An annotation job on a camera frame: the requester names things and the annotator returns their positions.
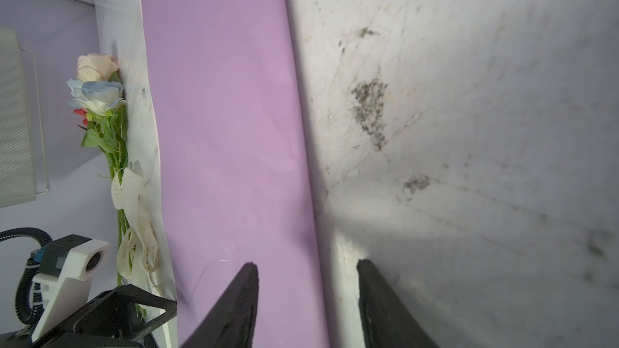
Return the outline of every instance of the flower bouquet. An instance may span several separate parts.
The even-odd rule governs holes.
[[[83,55],[77,60],[77,78],[67,81],[74,113],[82,116],[85,130],[82,147],[99,147],[107,158],[112,180],[123,179],[128,164],[127,117],[123,84],[118,76],[118,60],[109,54]],[[129,228],[124,210],[118,210],[118,244]]]

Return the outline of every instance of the purple paper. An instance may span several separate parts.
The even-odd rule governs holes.
[[[254,346],[327,347],[285,1],[142,0],[142,11],[179,341],[253,261]]]

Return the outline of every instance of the marble surface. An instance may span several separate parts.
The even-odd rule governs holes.
[[[288,0],[333,347],[374,260],[443,348],[610,346],[619,0]]]
[[[151,99],[140,0],[95,0],[101,53],[118,58],[127,99],[129,167],[146,180],[146,207],[159,241],[159,268],[154,284],[166,298],[176,299],[170,250],[163,228],[157,124]],[[149,311],[149,318],[158,315]],[[155,333],[160,347],[178,346],[176,319]]]

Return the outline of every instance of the cream rose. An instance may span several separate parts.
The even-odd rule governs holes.
[[[77,79],[83,82],[107,81],[118,70],[118,60],[110,54],[82,55],[77,59]]]

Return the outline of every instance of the black cable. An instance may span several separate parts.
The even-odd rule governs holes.
[[[35,239],[41,247],[49,244],[51,236],[43,230],[34,227],[13,228],[0,232],[0,242],[17,237],[30,237]],[[15,293],[15,311],[19,321],[24,324],[36,324],[43,314],[43,298],[41,296],[41,285],[35,283],[34,293],[32,295],[33,307],[30,307],[30,288],[32,287],[32,278],[38,273],[39,263],[34,259],[28,258],[26,269],[19,280],[17,293]]]

